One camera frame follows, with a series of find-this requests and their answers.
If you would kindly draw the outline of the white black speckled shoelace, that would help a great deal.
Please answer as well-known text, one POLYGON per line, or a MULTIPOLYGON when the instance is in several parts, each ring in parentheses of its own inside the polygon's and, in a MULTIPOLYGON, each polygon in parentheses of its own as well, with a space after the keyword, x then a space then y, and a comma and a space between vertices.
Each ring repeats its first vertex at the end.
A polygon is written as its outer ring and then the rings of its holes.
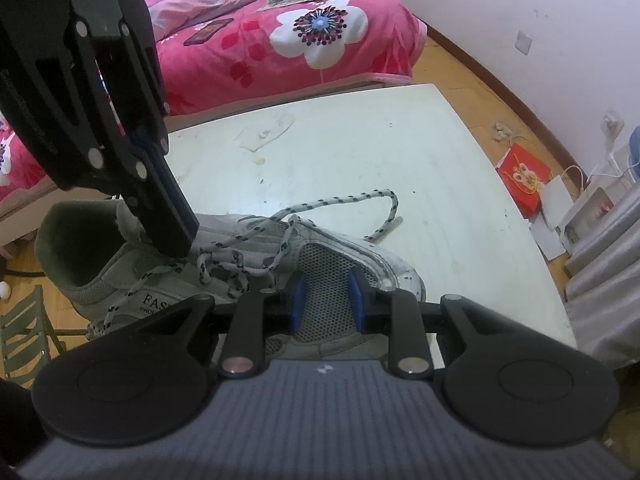
POLYGON ((378 247, 386 229, 379 228, 360 240, 321 229, 302 216, 320 207, 395 197, 390 190, 374 190, 298 204, 269 218, 203 216, 190 252, 183 258, 162 255, 126 205, 117 202, 116 232, 124 244, 73 305, 88 320, 91 335, 104 335, 198 294, 228 304, 252 286, 281 288, 294 272, 311 263, 307 254, 311 248, 327 250, 338 263, 358 266, 375 284, 398 286, 411 269, 378 247))

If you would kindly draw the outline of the white mint sneaker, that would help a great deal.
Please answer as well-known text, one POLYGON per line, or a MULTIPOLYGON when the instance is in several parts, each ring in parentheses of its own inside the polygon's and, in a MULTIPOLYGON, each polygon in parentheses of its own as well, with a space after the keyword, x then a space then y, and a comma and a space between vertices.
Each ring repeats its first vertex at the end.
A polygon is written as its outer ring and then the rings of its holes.
POLYGON ((121 200, 72 200, 49 210, 35 253, 48 279, 87 320, 91 339, 198 294, 223 306, 252 287, 280 290, 300 272, 307 280, 302 326, 268 337, 268 358, 377 359, 386 355, 387 341, 357 332, 349 271, 360 269, 376 288, 426 298, 416 270, 376 244, 393 221, 360 240, 322 229, 296 208, 271 218, 202 214, 190 252, 170 258, 121 200))

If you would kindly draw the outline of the black phone on bed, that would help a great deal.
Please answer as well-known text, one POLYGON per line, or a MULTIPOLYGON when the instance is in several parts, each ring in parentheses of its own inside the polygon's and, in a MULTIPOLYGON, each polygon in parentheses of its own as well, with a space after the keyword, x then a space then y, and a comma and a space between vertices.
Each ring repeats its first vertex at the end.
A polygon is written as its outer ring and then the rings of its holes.
POLYGON ((210 38, 220 32, 229 24, 233 22, 232 18, 216 18, 206 24, 201 24, 192 36, 186 38, 183 41, 185 47, 197 46, 198 44, 205 44, 210 38))

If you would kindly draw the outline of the green folding stool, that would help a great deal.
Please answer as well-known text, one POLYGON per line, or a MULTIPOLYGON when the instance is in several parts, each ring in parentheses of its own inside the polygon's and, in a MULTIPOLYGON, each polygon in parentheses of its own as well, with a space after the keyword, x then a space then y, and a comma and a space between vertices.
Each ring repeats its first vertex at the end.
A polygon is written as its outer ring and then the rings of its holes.
POLYGON ((8 313, 1 315, 2 378, 23 388, 30 388, 51 360, 50 344, 58 354, 66 344, 48 318, 43 302, 43 290, 36 285, 8 313))

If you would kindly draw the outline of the red gift box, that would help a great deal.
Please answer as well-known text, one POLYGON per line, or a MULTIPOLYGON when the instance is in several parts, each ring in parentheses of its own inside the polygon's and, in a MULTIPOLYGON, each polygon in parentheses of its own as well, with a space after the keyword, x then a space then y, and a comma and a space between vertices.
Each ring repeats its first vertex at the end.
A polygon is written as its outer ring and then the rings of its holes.
POLYGON ((551 169, 520 144, 514 143, 496 167, 497 174, 525 219, 541 206, 540 192, 549 182, 551 169))

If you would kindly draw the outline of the white paper bag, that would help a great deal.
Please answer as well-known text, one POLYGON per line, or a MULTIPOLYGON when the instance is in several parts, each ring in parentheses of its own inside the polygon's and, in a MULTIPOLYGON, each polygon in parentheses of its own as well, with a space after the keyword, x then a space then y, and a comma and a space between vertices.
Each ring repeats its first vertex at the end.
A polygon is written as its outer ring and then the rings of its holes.
POLYGON ((550 230, 556 230, 563 218, 573 207, 576 200, 582 195, 585 189, 585 173, 582 168, 577 165, 568 166, 563 170, 562 174, 553 177, 539 192, 541 212, 544 221, 550 230), (570 192, 564 182, 564 177, 575 169, 578 172, 578 191, 570 192))

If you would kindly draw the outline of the grey curtain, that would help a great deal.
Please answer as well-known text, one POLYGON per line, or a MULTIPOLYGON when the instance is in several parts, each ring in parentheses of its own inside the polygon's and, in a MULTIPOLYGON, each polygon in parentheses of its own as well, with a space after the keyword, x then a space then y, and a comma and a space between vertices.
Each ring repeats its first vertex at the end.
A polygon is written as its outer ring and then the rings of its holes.
POLYGON ((639 362, 639 188, 574 244, 565 311, 577 347, 612 370, 639 362))

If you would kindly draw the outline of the white water dispenser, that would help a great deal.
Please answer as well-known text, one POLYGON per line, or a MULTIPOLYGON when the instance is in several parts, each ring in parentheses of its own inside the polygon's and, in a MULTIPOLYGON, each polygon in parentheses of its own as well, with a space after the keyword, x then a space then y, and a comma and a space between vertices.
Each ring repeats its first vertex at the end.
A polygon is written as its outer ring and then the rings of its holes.
POLYGON ((593 177, 574 201, 558 227, 560 241, 570 255, 584 238, 632 187, 627 179, 593 177))

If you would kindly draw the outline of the blue water bottle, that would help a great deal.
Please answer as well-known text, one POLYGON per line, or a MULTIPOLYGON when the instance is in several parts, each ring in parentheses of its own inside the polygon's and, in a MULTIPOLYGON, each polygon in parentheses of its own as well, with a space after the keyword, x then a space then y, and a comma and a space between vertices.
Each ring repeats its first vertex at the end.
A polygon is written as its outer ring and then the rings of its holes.
POLYGON ((640 181, 640 127, 634 128, 628 140, 629 156, 628 169, 631 177, 640 181))

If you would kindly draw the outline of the white wall socket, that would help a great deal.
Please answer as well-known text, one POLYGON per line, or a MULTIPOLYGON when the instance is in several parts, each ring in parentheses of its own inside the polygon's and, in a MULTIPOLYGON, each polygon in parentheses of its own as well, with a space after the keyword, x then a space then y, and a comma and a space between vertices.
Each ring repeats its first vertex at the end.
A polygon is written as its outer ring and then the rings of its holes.
POLYGON ((603 115, 601 130, 605 137, 614 142, 623 130, 625 122, 616 110, 607 110, 603 115))

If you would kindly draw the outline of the white wall switch plate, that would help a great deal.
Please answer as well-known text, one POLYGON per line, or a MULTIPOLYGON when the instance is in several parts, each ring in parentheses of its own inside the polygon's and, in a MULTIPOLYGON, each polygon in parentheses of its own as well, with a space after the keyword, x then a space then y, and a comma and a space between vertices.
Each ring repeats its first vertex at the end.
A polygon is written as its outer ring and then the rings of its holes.
POLYGON ((520 52, 522 55, 529 55, 532 44, 533 38, 531 36, 528 36, 525 32, 519 30, 514 42, 514 48, 518 50, 518 52, 520 52))

